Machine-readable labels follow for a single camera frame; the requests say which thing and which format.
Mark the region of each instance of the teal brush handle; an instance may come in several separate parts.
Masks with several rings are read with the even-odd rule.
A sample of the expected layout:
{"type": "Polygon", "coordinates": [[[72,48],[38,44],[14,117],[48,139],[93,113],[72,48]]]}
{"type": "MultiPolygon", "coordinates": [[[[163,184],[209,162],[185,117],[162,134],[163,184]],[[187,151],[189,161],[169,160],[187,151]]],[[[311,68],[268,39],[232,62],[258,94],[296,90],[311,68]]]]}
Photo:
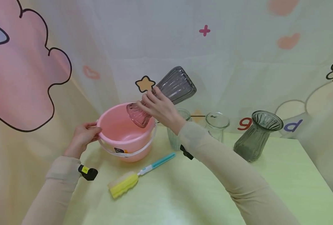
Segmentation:
{"type": "Polygon", "coordinates": [[[167,156],[165,156],[165,157],[162,158],[162,159],[159,159],[159,160],[156,161],[155,163],[153,163],[153,164],[151,164],[151,165],[149,165],[149,166],[143,168],[141,171],[139,171],[138,176],[140,176],[140,175],[144,175],[145,173],[147,173],[147,172],[149,172],[149,171],[151,171],[151,170],[157,168],[158,166],[160,166],[161,164],[163,164],[163,163],[165,163],[165,162],[171,160],[171,159],[174,158],[175,156],[176,156],[176,154],[175,154],[175,152],[173,152],[172,154],[167,155],[167,156]]]}
{"type": "Polygon", "coordinates": [[[165,157],[162,158],[162,159],[159,159],[158,161],[156,161],[155,163],[152,164],[152,168],[153,168],[153,169],[157,168],[157,167],[160,166],[161,164],[163,164],[163,163],[165,163],[165,162],[171,160],[172,158],[174,158],[175,155],[176,155],[175,152],[173,152],[172,154],[167,155],[167,156],[165,156],[165,157]]]}

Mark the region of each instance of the pink bucket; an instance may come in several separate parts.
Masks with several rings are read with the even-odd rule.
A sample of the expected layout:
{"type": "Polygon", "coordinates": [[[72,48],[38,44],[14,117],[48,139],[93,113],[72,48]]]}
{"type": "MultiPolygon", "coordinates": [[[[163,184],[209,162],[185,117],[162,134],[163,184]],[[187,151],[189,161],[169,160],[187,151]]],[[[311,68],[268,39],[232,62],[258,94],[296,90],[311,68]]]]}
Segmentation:
{"type": "Polygon", "coordinates": [[[127,113],[127,105],[112,107],[97,121],[97,126],[103,130],[99,134],[99,143],[110,154],[126,162],[136,162],[143,159],[152,149],[152,140],[157,132],[154,118],[146,128],[140,128],[133,123],[127,113]]]}

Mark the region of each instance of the glass vase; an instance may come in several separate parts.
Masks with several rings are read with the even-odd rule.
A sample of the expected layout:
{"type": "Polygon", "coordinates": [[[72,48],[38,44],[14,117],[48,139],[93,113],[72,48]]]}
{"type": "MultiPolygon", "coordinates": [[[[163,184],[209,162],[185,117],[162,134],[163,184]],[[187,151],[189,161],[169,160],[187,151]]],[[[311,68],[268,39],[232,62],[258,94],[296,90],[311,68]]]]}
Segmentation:
{"type": "MultiPolygon", "coordinates": [[[[187,111],[186,109],[178,109],[178,112],[186,121],[192,121],[190,112],[187,111]]],[[[180,143],[178,136],[176,134],[174,134],[174,132],[171,129],[167,128],[166,130],[167,130],[167,135],[169,137],[169,142],[170,142],[171,147],[174,150],[180,150],[181,143],[180,143]]]]}
{"type": "MultiPolygon", "coordinates": [[[[181,66],[174,67],[158,84],[160,91],[169,98],[174,105],[192,97],[196,87],[181,66]]],[[[139,127],[145,128],[149,122],[150,115],[136,105],[127,105],[127,112],[131,120],[139,127]]]]}
{"type": "Polygon", "coordinates": [[[205,116],[205,121],[205,128],[209,131],[209,134],[222,143],[224,130],[230,124],[228,117],[220,112],[211,112],[205,116]]]}
{"type": "Polygon", "coordinates": [[[234,151],[250,163],[259,159],[270,133],[284,127],[277,115],[267,111],[256,111],[251,119],[252,125],[234,145],[234,151]]]}

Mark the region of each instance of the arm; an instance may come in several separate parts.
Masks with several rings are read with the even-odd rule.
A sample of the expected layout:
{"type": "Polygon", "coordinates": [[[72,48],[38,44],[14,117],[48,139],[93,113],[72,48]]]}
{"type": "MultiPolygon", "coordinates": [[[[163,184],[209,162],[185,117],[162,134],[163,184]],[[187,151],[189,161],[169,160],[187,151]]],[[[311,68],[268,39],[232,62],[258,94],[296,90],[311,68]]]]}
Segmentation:
{"type": "Polygon", "coordinates": [[[193,122],[178,134],[185,149],[223,184],[247,225],[297,225],[299,222],[259,173],[232,149],[193,122]]]}
{"type": "Polygon", "coordinates": [[[72,194],[81,176],[79,160],[87,145],[99,139],[101,128],[84,123],[76,128],[63,156],[46,175],[45,183],[29,208],[22,225],[62,225],[72,194]]]}
{"type": "Polygon", "coordinates": [[[76,158],[58,157],[45,183],[29,208],[22,225],[62,225],[68,204],[81,174],[76,158]]]}

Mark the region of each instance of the black clip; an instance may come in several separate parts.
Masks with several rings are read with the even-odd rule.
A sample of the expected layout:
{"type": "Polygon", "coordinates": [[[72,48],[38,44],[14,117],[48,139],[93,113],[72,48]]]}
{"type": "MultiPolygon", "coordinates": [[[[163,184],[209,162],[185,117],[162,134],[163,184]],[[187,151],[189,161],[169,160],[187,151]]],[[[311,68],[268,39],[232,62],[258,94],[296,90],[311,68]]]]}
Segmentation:
{"type": "Polygon", "coordinates": [[[183,145],[180,145],[180,150],[183,151],[184,156],[188,157],[190,160],[194,159],[194,156],[187,152],[183,145]]]}
{"type": "Polygon", "coordinates": [[[79,168],[77,169],[79,171],[79,173],[82,174],[82,176],[86,179],[86,180],[94,180],[95,177],[98,175],[98,171],[94,168],[88,168],[84,165],[80,165],[79,168]]]}

